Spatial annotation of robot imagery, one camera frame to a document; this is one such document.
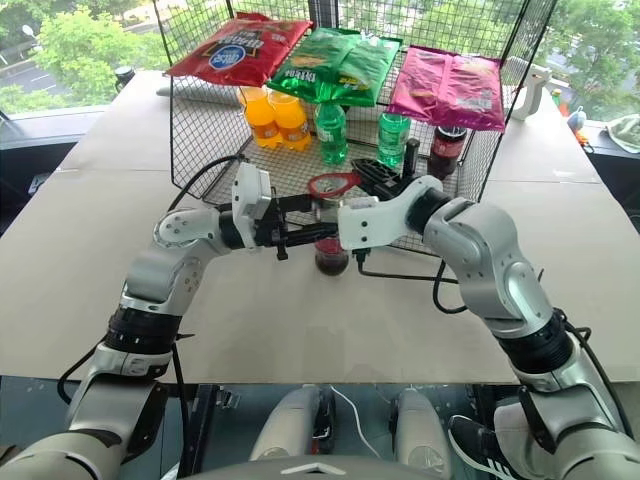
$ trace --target beige tabletop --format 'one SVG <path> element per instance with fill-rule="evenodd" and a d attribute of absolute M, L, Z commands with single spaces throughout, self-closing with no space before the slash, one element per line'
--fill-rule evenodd
<path fill-rule="evenodd" d="M 177 193 L 162 81 L 137 74 L 0 240 L 0 374 L 57 377 L 103 335 L 129 263 Z M 486 199 L 515 218 L 554 304 L 593 328 L 611 377 L 639 380 L 638 236 L 551 107 L 511 122 Z M 382 248 L 367 268 L 424 275 L 437 263 Z M 216 259 L 181 326 L 196 334 L 180 344 L 186 381 L 515 381 L 482 322 L 439 313 L 430 287 L 354 268 L 325 277 L 310 246 L 286 262 L 270 250 Z M 442 300 L 461 301 L 453 286 Z"/>

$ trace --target red chip bag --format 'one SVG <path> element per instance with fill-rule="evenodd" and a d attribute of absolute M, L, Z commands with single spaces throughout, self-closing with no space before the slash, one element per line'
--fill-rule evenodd
<path fill-rule="evenodd" d="M 312 24 L 238 13 L 167 73 L 193 75 L 218 85 L 261 87 Z"/>

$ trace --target chip bag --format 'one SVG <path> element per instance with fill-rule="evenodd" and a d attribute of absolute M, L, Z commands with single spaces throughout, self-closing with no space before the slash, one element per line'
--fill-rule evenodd
<path fill-rule="evenodd" d="M 306 20 L 238 13 L 167 73 L 193 75 L 218 85 L 261 87 L 311 25 Z"/>
<path fill-rule="evenodd" d="M 412 46 L 387 111 L 433 126 L 503 132 L 500 61 Z"/>
<path fill-rule="evenodd" d="M 374 106 L 401 41 L 318 28 L 268 83 L 311 103 Z"/>

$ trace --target jar lid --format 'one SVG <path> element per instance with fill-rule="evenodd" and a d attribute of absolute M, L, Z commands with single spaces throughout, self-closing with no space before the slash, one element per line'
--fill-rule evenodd
<path fill-rule="evenodd" d="M 360 177 L 355 173 L 325 173 L 309 180 L 307 188 L 316 198 L 333 198 L 359 183 Z"/>
<path fill-rule="evenodd" d="M 467 134 L 467 129 L 464 127 L 438 127 L 437 130 L 449 137 L 463 137 Z"/>

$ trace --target green soda bottle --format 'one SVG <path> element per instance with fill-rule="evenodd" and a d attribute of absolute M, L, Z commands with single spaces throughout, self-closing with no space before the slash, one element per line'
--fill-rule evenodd
<path fill-rule="evenodd" d="M 347 158 L 347 117 L 340 105 L 321 103 L 314 113 L 322 159 L 340 165 Z"/>
<path fill-rule="evenodd" d="M 411 119 L 393 113 L 380 115 L 378 125 L 378 161 L 387 167 L 402 162 L 404 145 L 409 137 Z"/>

